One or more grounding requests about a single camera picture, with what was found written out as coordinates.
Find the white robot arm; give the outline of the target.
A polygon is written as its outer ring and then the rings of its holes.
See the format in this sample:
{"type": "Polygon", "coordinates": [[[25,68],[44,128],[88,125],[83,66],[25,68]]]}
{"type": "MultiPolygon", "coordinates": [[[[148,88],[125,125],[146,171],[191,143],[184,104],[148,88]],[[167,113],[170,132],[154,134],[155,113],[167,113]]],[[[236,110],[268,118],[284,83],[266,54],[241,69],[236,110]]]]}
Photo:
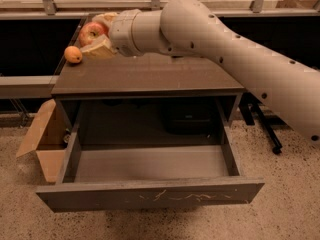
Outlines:
{"type": "Polygon", "coordinates": [[[171,0],[158,11],[105,13],[93,21],[108,26],[109,32],[84,46],[84,55],[202,56],[220,65],[313,145],[320,145],[320,72],[233,32],[200,1],[171,0]]]}

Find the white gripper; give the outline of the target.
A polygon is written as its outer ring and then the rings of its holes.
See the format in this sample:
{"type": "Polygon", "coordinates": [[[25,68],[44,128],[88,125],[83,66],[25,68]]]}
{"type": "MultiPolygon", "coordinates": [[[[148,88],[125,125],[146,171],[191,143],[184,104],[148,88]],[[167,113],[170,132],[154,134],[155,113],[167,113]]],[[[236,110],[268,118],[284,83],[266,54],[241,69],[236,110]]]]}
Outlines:
{"type": "Polygon", "coordinates": [[[161,32],[160,15],[160,11],[142,12],[138,9],[126,10],[119,15],[116,12],[98,14],[92,21],[111,26],[110,39],[103,34],[80,51],[90,59],[110,59],[117,51],[127,57],[165,54],[167,40],[161,32]]]}

